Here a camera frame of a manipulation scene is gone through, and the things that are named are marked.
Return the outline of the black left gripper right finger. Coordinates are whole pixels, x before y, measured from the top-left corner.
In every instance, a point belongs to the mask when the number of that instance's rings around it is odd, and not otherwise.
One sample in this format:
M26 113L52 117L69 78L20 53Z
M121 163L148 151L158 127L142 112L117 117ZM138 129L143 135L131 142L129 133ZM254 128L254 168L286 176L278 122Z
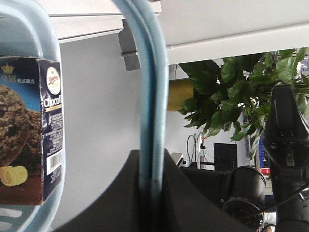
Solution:
M164 151L158 232L252 232L208 200Z

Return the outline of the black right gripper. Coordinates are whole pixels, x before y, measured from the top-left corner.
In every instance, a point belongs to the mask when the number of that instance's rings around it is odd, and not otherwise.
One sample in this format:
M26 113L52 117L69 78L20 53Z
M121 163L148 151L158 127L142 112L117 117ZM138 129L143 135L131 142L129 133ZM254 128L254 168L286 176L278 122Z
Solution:
M277 207L307 208L309 126L299 111L291 85L277 85L272 89L263 145Z

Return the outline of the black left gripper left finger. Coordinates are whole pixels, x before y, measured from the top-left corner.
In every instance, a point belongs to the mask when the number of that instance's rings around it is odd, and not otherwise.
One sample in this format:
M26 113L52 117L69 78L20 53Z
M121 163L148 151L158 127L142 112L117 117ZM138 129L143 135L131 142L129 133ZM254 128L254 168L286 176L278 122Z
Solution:
M152 232L148 191L139 187L140 151L132 150L121 171L89 207L57 232Z

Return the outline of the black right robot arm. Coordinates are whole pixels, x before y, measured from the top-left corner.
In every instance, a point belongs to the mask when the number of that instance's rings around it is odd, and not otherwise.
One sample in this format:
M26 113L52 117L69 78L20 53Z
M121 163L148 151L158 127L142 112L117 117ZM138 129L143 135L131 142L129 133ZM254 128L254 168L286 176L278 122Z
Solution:
M266 180L249 166L232 171L182 167L192 184L224 212L252 229L275 208L275 230L309 229L309 127L296 104L290 85L275 86L263 145L268 154L273 200L265 206Z

